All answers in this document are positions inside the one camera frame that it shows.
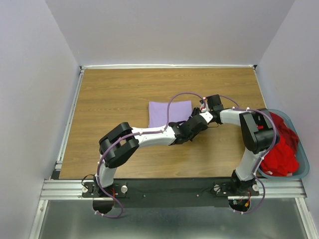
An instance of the blue plastic basket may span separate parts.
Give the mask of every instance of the blue plastic basket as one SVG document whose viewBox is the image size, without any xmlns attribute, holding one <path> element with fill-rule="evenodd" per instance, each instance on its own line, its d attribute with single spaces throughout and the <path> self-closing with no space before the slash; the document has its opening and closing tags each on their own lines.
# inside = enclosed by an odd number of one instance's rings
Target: blue plastic basket
<svg viewBox="0 0 319 239">
<path fill-rule="evenodd" d="M 292 129 L 295 133 L 297 133 L 293 123 L 291 122 L 291 119 L 284 112 L 281 112 L 278 110 L 269 110 L 269 111 L 283 118 L 287 127 Z M 292 180 L 292 179 L 300 179 L 305 177 L 309 173 L 309 162 L 306 157 L 303 145 L 301 144 L 300 141 L 297 148 L 296 160 L 299 163 L 299 168 L 295 173 L 293 173 L 292 176 L 276 177 L 276 176 L 270 176 L 268 174 L 265 174 L 260 168 L 258 169 L 258 171 L 263 177 L 269 178 L 269 179 L 276 179 L 276 180 Z"/>
</svg>

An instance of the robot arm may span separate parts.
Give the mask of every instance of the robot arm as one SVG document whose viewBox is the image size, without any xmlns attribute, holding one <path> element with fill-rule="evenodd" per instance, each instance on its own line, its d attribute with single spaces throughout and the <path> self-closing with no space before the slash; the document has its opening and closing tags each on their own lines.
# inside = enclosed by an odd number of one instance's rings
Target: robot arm
<svg viewBox="0 0 319 239">
<path fill-rule="evenodd" d="M 123 143 L 118 143 L 107 153 L 99 171 L 101 186 L 106 188 L 113 184 L 116 168 L 123 165 L 139 147 L 174 145 L 192 141 L 198 133 L 208 128 L 209 123 L 216 122 L 241 126 L 246 148 L 240 165 L 232 174 L 230 187 L 234 194 L 247 191 L 254 182 L 252 172 L 259 166 L 256 165 L 258 158 L 270 146 L 273 139 L 272 126 L 262 115 L 224 109 L 219 95 L 207 97 L 207 104 L 208 109 L 195 108 L 187 121 L 170 122 L 168 127 L 136 128 L 124 122 L 114 128 L 100 140 L 101 154 L 105 153 L 119 138 L 129 134 L 135 135 L 126 138 Z M 261 111 L 270 116 L 267 109 L 261 109 Z"/>
</svg>

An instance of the purple cloth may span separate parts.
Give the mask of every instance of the purple cloth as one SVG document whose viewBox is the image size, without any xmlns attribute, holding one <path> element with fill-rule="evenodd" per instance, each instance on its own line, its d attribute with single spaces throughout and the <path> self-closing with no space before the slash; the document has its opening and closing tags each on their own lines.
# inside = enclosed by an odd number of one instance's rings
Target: purple cloth
<svg viewBox="0 0 319 239">
<path fill-rule="evenodd" d="M 161 127 L 166 124 L 168 103 L 150 102 L 149 128 Z M 192 112 L 191 101 L 172 102 L 169 106 L 169 122 L 188 120 Z"/>
</svg>

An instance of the wood grain surface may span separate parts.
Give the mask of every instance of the wood grain surface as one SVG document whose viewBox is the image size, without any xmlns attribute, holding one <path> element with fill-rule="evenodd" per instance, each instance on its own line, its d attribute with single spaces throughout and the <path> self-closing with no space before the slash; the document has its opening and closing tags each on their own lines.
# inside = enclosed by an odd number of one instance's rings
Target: wood grain surface
<svg viewBox="0 0 319 239">
<path fill-rule="evenodd" d="M 95 173 L 101 137 L 125 121 L 147 127 L 149 101 L 168 102 L 184 91 L 226 95 L 252 109 L 265 106 L 251 68 L 85 70 L 60 178 L 81 179 Z M 176 101 L 190 99 L 193 107 L 199 106 L 196 96 L 180 96 Z M 225 108 L 233 106 L 222 101 Z M 118 168 L 116 177 L 230 176 L 243 151 L 240 128 L 223 124 L 183 145 L 139 148 Z"/>
</svg>

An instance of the red cloth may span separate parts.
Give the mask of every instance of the red cloth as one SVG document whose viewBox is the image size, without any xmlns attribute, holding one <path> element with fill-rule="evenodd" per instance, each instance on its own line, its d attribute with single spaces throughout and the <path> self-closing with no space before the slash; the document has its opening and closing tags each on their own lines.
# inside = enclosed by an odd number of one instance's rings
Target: red cloth
<svg viewBox="0 0 319 239">
<path fill-rule="evenodd" d="M 271 176 L 287 176 L 296 172 L 299 167 L 295 156 L 299 138 L 294 131 L 286 126 L 280 116 L 274 113 L 270 114 L 279 132 L 280 141 L 265 156 L 261 167 L 264 173 Z"/>
<path fill-rule="evenodd" d="M 284 120 L 280 116 L 272 112 L 270 112 L 270 115 L 271 118 L 273 118 L 277 130 L 279 131 L 280 137 L 285 138 L 286 144 L 294 151 L 294 153 L 296 153 L 299 143 L 298 135 L 286 126 Z"/>
</svg>

